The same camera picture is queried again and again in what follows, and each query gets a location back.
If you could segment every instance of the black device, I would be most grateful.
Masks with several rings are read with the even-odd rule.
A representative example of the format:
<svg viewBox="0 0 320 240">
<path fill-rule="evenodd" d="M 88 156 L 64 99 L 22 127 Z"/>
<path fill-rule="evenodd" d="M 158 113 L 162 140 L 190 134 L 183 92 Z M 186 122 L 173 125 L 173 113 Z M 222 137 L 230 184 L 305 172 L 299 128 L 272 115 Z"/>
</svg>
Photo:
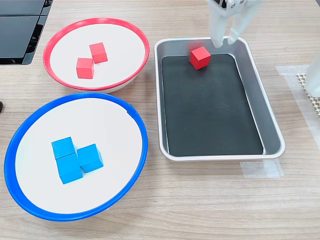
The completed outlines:
<svg viewBox="0 0 320 240">
<path fill-rule="evenodd" d="M 0 65 L 32 62 L 52 0 L 0 0 Z"/>
</svg>

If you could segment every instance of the red bowl rim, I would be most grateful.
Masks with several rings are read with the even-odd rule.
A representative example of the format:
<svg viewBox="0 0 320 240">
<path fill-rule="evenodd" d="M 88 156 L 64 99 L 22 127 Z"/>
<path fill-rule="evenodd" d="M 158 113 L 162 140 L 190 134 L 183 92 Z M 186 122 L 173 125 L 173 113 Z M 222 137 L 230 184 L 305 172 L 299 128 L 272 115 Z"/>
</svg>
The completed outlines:
<svg viewBox="0 0 320 240">
<path fill-rule="evenodd" d="M 75 86 L 68 84 L 64 82 L 62 79 L 60 79 L 52 70 L 51 64 L 50 64 L 50 56 L 52 53 L 52 50 L 54 49 L 55 45 L 59 42 L 59 40 L 70 33 L 71 31 L 87 26 L 87 25 L 93 25 L 93 24 L 114 24 L 114 25 L 119 25 L 122 27 L 125 27 L 127 29 L 130 29 L 133 31 L 135 34 L 137 34 L 140 39 L 142 40 L 144 44 L 144 49 L 145 49 L 145 54 L 144 54 L 144 59 L 141 64 L 141 66 L 135 71 L 131 76 L 127 77 L 126 79 L 119 81 L 115 84 L 112 85 L 107 85 L 107 86 L 101 86 L 101 87 L 82 87 L 82 86 Z M 102 90 L 111 90 L 113 88 L 119 87 L 128 81 L 130 81 L 132 78 L 134 78 L 146 65 L 148 57 L 150 54 L 150 46 L 149 46 L 149 41 L 146 37 L 146 35 L 135 25 L 131 24 L 130 22 L 120 20 L 120 19 L 115 19 L 115 18 L 107 18 L 107 17 L 95 17 L 95 18 L 89 18 L 81 21 L 74 22 L 65 28 L 61 29 L 59 32 L 57 32 L 47 43 L 45 46 L 44 52 L 43 52 L 43 64 L 48 72 L 48 74 L 56 80 L 58 83 L 67 86 L 72 89 L 78 89 L 78 90 L 84 90 L 84 91 L 102 91 Z"/>
</svg>

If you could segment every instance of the white object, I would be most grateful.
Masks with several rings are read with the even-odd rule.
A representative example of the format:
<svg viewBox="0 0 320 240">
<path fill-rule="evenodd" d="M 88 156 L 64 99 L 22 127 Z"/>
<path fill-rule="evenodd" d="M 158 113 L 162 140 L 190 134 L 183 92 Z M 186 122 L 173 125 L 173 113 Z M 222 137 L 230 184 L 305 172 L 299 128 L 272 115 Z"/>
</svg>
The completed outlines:
<svg viewBox="0 0 320 240">
<path fill-rule="evenodd" d="M 89 45 L 100 42 L 104 44 L 108 61 L 94 65 L 93 79 L 78 78 L 77 59 L 92 58 Z M 91 24 L 63 36 L 51 52 L 50 65 L 55 75 L 69 85 L 102 88 L 134 74 L 143 64 L 145 51 L 142 39 L 132 30 L 109 23 Z M 131 81 L 105 92 L 114 92 Z"/>
<path fill-rule="evenodd" d="M 226 1 L 226 8 L 222 8 L 222 2 L 223 0 L 218 4 L 214 0 L 208 0 L 209 35 L 216 48 L 223 45 L 229 18 L 236 15 L 228 37 L 228 44 L 231 45 L 244 32 L 263 0 L 228 0 Z"/>
<path fill-rule="evenodd" d="M 320 53 L 306 70 L 305 90 L 314 98 L 320 98 Z"/>
<path fill-rule="evenodd" d="M 95 143 L 104 166 L 63 184 L 51 142 L 65 137 L 72 137 L 76 149 Z M 27 130 L 17 148 L 15 171 L 21 190 L 39 208 L 81 213 L 118 194 L 134 175 L 141 154 L 140 129 L 123 107 L 82 98 L 51 109 Z"/>
</svg>

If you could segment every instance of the red cube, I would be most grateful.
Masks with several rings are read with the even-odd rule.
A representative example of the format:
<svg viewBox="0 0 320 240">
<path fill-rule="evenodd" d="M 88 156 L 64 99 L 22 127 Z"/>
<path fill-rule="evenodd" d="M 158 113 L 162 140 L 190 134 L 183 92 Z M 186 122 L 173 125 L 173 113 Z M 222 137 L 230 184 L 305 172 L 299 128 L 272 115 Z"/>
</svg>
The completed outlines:
<svg viewBox="0 0 320 240">
<path fill-rule="evenodd" d="M 91 55 L 95 64 L 108 61 L 103 42 L 92 44 L 89 47 L 90 47 Z"/>
<path fill-rule="evenodd" d="M 190 62 L 196 70 L 202 69 L 209 65 L 211 54 L 204 46 L 191 51 Z"/>
<path fill-rule="evenodd" d="M 94 61 L 92 58 L 78 58 L 76 62 L 76 74 L 79 79 L 94 78 Z"/>
</svg>

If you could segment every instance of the robotic arm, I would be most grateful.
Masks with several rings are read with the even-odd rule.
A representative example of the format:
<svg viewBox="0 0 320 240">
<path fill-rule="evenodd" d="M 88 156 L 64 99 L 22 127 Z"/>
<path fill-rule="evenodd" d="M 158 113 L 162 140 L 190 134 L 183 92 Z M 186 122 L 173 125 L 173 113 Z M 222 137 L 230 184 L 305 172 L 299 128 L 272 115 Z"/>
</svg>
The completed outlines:
<svg viewBox="0 0 320 240">
<path fill-rule="evenodd" d="M 213 45 L 220 48 L 229 18 L 234 21 L 228 37 L 228 44 L 233 44 L 244 32 L 263 0 L 208 0 L 210 14 L 210 37 Z"/>
<path fill-rule="evenodd" d="M 233 44 L 244 32 L 264 0 L 208 0 L 210 14 L 209 34 L 213 45 L 220 48 L 229 18 L 234 16 L 228 37 Z M 320 53 L 306 71 L 305 90 L 314 98 L 320 98 Z"/>
</svg>

